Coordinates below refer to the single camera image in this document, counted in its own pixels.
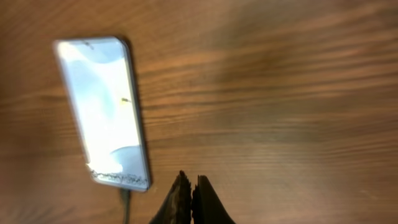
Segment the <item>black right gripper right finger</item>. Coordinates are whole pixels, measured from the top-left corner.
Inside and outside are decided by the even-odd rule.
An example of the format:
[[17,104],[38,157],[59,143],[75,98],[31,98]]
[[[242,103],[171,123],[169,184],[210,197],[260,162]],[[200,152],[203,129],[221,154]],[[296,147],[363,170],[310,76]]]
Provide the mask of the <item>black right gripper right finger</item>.
[[205,175],[198,176],[191,209],[194,224],[235,224]]

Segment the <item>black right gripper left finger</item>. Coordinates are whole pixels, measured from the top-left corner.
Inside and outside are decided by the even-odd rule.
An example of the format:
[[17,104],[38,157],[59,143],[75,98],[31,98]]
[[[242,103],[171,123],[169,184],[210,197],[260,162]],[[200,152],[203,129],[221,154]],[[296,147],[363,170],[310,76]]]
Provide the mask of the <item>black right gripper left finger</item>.
[[170,191],[150,224],[190,224],[192,187],[184,171],[176,176]]

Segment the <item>blue Galaxy S24 smartphone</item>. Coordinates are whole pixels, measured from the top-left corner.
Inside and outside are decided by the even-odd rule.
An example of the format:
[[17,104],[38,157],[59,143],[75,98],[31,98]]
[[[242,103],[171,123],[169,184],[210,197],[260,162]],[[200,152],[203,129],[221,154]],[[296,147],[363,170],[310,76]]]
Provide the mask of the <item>blue Galaxy S24 smartphone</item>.
[[64,39],[53,49],[93,180],[148,190],[144,128],[127,43],[113,36]]

